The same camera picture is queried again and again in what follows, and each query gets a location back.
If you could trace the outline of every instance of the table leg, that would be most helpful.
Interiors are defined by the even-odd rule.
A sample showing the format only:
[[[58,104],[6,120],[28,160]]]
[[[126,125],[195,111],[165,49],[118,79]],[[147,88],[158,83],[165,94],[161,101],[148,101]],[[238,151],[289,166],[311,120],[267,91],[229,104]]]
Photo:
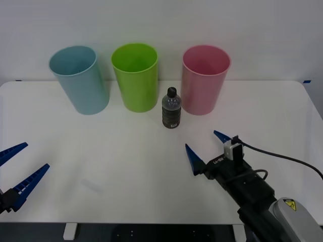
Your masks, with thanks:
[[[246,237],[246,232],[244,230],[244,225],[235,224],[232,226],[233,226],[233,232],[234,232],[234,237],[236,239],[236,242],[246,242],[247,237]]]
[[[66,223],[63,238],[64,240],[74,240],[77,223]]]

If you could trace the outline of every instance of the light blue cup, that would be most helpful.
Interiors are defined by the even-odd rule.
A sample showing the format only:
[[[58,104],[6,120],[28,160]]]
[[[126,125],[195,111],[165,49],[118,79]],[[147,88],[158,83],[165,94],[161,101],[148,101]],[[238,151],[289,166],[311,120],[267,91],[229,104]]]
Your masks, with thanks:
[[[102,111],[109,102],[93,49],[72,46],[55,53],[49,60],[49,69],[81,114]]]

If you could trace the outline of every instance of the pink cup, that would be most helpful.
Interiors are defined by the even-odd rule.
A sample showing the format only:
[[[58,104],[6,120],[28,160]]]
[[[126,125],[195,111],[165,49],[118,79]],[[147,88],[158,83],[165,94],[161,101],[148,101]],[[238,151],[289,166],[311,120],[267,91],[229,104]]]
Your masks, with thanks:
[[[231,65],[229,55],[212,45],[197,45],[183,55],[181,98],[185,111],[210,113]]]

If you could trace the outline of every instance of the green cup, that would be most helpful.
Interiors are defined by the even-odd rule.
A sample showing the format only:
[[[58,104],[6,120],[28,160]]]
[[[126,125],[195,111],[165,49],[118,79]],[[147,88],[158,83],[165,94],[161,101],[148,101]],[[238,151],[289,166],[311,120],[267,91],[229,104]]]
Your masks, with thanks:
[[[143,43],[119,47],[111,57],[125,106],[134,112],[146,112],[157,103],[157,52]]]

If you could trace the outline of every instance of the black cable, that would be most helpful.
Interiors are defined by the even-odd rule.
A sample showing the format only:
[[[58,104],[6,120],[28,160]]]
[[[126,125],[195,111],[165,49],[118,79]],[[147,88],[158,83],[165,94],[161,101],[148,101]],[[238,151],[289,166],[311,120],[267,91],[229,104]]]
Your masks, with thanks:
[[[319,169],[317,169],[315,166],[312,166],[304,161],[301,161],[301,160],[298,160],[298,159],[294,159],[294,158],[291,158],[291,157],[288,157],[288,156],[285,156],[285,155],[279,155],[279,154],[275,154],[275,153],[272,153],[272,152],[268,152],[268,151],[264,151],[264,150],[260,150],[258,148],[255,148],[255,147],[252,147],[251,145],[248,145],[246,143],[244,143],[243,141],[241,141],[238,137],[234,137],[234,139],[236,139],[236,141],[242,145],[244,145],[245,147],[248,147],[252,150],[255,150],[255,151],[258,151],[260,153],[263,153],[263,154],[267,154],[267,155],[271,155],[271,156],[275,156],[275,157],[278,157],[278,158],[283,158],[283,159],[286,159],[286,160],[291,160],[291,161],[294,161],[294,162],[297,162],[297,163],[300,163],[302,165],[306,165],[308,166],[309,168],[312,168],[313,170],[315,170],[319,176],[323,179],[323,174],[319,171]]]
[[[234,180],[241,179],[241,178],[244,178],[245,176],[253,175],[253,174],[256,174],[256,173],[258,173],[258,172],[264,172],[265,174],[264,174],[263,179],[265,180],[265,179],[267,178],[267,176],[268,176],[268,171],[266,171],[266,170],[264,170],[264,169],[259,169],[259,170],[253,170],[253,171],[250,171],[250,172],[246,172],[246,173],[243,173],[243,174],[241,174],[241,175],[237,175],[237,176],[235,176],[235,177],[233,177],[233,178],[231,178],[231,179],[228,179],[228,180],[226,181],[226,183],[233,182]]]

